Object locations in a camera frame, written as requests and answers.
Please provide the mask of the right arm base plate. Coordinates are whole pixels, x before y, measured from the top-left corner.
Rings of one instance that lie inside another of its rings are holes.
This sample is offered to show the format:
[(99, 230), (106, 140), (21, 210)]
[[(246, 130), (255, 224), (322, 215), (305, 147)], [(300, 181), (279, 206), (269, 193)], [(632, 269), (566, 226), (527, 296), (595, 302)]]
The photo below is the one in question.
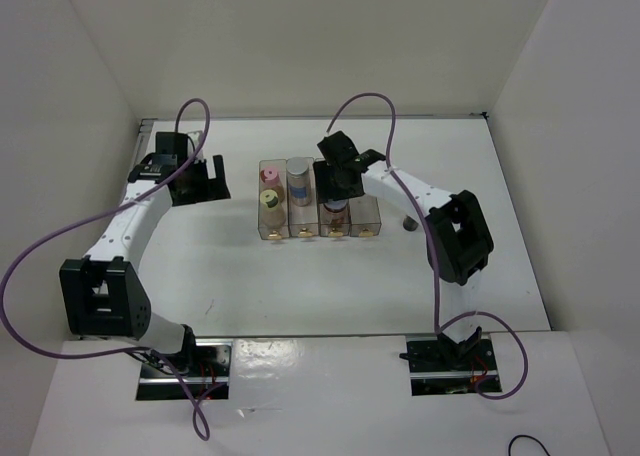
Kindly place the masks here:
[(502, 391), (493, 345), (482, 337), (461, 359), (445, 349), (435, 336), (406, 338), (399, 358), (407, 363), (413, 396), (440, 396)]

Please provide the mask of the pink cap spice bottle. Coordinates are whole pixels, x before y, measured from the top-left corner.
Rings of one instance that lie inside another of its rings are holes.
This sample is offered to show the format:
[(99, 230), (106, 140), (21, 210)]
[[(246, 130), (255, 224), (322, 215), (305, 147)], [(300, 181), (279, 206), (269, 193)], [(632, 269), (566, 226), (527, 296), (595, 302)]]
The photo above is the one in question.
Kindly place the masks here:
[(280, 200), (286, 196), (279, 169), (274, 165), (264, 166), (259, 173), (261, 190), (273, 190)]

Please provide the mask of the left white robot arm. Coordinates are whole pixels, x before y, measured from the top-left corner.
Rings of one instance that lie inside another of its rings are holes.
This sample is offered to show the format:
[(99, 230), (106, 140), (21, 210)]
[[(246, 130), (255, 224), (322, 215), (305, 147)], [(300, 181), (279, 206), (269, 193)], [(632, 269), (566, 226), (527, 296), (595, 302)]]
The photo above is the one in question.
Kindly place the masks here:
[(127, 178), (125, 210), (113, 216), (98, 241), (80, 259), (67, 259), (59, 278), (72, 334), (119, 338), (156, 350), (145, 362), (176, 375), (193, 372), (204, 353), (193, 330), (152, 311), (138, 276), (146, 247), (163, 216), (172, 208), (224, 200), (230, 192), (224, 162), (208, 163), (201, 131), (163, 131), (155, 149)]

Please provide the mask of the yellow cap spice bottle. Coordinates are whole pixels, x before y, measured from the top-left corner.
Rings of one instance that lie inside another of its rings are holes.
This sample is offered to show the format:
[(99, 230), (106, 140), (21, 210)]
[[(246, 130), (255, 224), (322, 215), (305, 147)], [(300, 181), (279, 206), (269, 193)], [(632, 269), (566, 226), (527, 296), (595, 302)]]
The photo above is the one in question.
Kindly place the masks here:
[(260, 221), (268, 228), (277, 229), (286, 222), (286, 212), (278, 193), (265, 189), (259, 195)]

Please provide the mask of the silver lid blue label jar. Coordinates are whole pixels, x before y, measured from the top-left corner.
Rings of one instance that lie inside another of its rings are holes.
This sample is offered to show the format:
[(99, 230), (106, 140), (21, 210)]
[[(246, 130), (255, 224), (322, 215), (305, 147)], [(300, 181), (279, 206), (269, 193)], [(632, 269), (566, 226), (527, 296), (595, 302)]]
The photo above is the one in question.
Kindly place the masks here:
[(312, 200), (311, 159), (293, 157), (286, 161), (287, 185), (291, 203), (304, 207)]

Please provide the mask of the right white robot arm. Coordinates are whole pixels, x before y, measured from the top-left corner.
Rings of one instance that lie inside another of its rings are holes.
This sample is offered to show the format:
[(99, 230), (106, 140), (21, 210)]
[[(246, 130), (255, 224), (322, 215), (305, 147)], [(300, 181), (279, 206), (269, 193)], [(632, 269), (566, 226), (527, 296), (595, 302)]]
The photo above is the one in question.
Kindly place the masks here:
[(454, 194), (434, 187), (373, 149), (359, 152), (341, 131), (324, 137), (318, 148), (323, 159), (314, 163), (314, 171), (321, 203), (371, 196), (423, 228), (433, 270), (438, 357), (450, 369), (463, 367), (482, 335), (472, 322), (474, 297), (494, 250), (477, 197), (467, 190)]

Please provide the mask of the red label spice jar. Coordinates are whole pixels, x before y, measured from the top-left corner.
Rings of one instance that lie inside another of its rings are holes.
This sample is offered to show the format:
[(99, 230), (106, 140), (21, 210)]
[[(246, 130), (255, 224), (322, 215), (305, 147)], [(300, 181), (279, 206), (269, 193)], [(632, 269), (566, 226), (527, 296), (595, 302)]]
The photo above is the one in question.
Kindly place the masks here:
[(347, 200), (328, 201), (321, 205), (321, 221), (325, 225), (340, 226), (348, 221)]

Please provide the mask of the tall black cap bottle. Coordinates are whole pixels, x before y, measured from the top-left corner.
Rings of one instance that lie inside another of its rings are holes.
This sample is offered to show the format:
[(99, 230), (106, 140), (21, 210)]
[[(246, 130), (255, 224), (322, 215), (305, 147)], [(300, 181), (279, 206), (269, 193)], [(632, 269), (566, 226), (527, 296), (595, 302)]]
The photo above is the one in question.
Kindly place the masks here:
[(402, 225), (403, 228), (409, 232), (416, 231), (419, 227), (419, 223), (410, 216), (404, 217)]

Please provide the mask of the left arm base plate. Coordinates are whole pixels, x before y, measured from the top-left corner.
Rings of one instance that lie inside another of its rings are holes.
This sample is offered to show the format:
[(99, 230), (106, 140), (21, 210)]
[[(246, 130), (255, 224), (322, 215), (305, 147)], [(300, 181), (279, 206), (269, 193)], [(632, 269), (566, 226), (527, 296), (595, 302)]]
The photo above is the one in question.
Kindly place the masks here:
[[(189, 367), (174, 364), (189, 393), (204, 400), (226, 400), (229, 397), (233, 356), (231, 339), (199, 338), (195, 360)], [(169, 367), (160, 359), (142, 353), (135, 359), (141, 363), (135, 399), (141, 402), (187, 400), (187, 395)]]

